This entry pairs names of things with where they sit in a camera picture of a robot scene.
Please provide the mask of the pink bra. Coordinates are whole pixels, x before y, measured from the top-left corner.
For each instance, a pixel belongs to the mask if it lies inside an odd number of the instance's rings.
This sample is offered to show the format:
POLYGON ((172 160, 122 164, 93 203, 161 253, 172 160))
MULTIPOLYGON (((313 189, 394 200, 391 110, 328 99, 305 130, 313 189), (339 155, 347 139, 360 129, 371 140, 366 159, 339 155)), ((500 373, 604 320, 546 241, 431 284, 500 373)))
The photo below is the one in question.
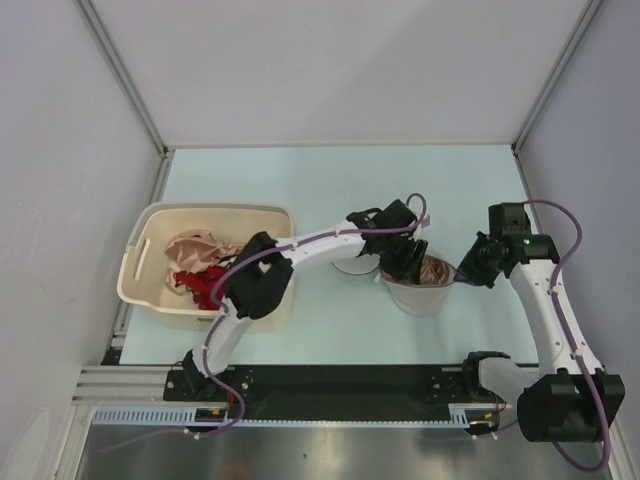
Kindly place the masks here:
POLYGON ((423 258, 419 277, 421 286, 445 286, 450 279, 451 266, 448 262, 428 255, 423 258))

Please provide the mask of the white mesh laundry bag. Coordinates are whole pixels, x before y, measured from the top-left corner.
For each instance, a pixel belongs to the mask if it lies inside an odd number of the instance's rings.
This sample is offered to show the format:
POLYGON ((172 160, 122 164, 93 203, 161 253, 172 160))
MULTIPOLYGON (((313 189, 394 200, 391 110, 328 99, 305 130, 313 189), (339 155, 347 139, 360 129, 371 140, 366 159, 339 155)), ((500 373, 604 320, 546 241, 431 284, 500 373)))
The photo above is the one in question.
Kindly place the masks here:
MULTIPOLYGON (((436 251, 429 251, 426 255, 442 259, 436 251)), ((374 272, 376 274, 374 282, 383 281, 395 304, 410 315, 428 317, 438 314, 443 309, 453 288, 456 274, 456 269, 449 262, 451 279, 445 286, 421 286, 419 283, 396 281, 381 270, 379 262, 378 255, 369 254, 338 260, 333 262, 333 266, 348 275, 365 275, 374 272)))

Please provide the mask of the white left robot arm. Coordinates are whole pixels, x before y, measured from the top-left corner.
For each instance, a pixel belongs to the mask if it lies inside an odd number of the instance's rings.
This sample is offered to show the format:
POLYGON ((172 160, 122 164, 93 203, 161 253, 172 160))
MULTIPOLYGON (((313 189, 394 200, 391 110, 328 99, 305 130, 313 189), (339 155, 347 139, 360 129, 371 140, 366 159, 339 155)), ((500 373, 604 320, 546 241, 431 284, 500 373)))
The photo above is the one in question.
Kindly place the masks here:
POLYGON ((352 212, 335 226, 309 235, 276 239, 262 231, 251 237, 209 292, 219 313, 204 342, 182 361, 187 389, 202 400, 219 392, 219 373, 228 367, 241 338, 279 307, 291 280, 306 269, 374 255, 393 278, 419 284, 428 246, 419 238, 427 202, 418 193, 409 199, 421 202, 418 214, 409 208, 410 200, 397 199, 384 209, 352 212))

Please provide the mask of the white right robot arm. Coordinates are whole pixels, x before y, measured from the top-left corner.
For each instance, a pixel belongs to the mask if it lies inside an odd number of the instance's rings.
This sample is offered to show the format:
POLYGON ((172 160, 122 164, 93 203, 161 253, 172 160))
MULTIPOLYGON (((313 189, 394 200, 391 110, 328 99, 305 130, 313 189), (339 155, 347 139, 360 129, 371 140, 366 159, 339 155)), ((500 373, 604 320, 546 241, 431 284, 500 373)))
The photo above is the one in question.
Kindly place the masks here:
POLYGON ((522 203, 492 205, 488 220, 488 232, 478 233, 454 280, 487 288, 499 277, 510 282, 534 338, 538 372, 506 353, 472 352, 463 363, 463 393, 473 401, 497 394, 515 408, 530 442, 604 441, 625 386, 581 333, 564 287, 564 257, 550 236, 533 233, 522 203))

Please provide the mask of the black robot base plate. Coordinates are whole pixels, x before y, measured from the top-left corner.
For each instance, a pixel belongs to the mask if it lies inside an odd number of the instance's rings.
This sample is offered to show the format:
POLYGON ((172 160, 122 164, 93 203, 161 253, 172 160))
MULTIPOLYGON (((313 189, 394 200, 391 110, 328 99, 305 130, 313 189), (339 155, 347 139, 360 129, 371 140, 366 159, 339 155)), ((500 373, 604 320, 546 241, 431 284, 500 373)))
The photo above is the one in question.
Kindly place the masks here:
POLYGON ((232 365, 210 380, 179 362, 163 398, 229 402, 232 414, 262 421, 445 421, 453 406, 492 420, 506 408, 461 365, 232 365))

